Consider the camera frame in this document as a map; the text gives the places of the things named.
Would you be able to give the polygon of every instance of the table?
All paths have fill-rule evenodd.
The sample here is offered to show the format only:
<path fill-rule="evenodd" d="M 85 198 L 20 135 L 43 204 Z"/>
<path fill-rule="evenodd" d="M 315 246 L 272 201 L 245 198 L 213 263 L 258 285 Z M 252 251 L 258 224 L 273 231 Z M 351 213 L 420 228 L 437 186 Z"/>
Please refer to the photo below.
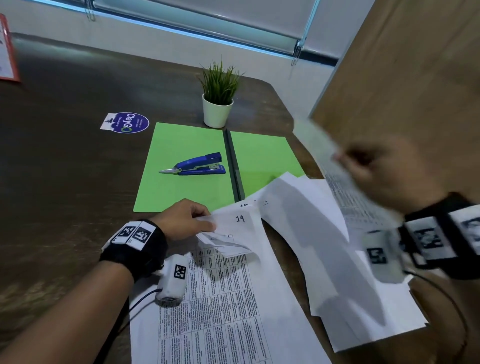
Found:
<path fill-rule="evenodd" d="M 22 83 L 0 83 L 0 345 L 71 289 L 98 261 L 104 241 L 132 212 L 153 127 L 132 135 L 100 130 L 108 112 L 203 126 L 199 68 L 13 35 Z M 285 136 L 305 173 L 322 175 L 293 136 L 293 119 L 271 85 L 242 77 L 227 127 Z M 333 354 L 309 315 L 299 263 L 265 230 L 285 276 L 335 364 L 426 363 L 433 333 L 423 329 Z M 127 330 L 107 362 L 129 363 Z"/>

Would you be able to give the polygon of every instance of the light green folder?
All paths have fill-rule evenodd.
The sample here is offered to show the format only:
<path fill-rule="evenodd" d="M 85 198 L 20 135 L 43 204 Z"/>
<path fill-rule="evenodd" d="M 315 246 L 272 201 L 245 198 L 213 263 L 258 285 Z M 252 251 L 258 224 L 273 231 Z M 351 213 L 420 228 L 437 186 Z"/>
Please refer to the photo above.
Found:
<path fill-rule="evenodd" d="M 220 152 L 225 174 L 179 176 L 158 173 L 178 162 Z M 135 212 L 163 211 L 188 198 L 210 211 L 234 203 L 227 153 L 221 130 L 156 123 L 144 173 L 138 188 Z"/>
<path fill-rule="evenodd" d="M 304 175 L 300 163 L 282 136 L 231 132 L 245 197 L 285 172 Z"/>

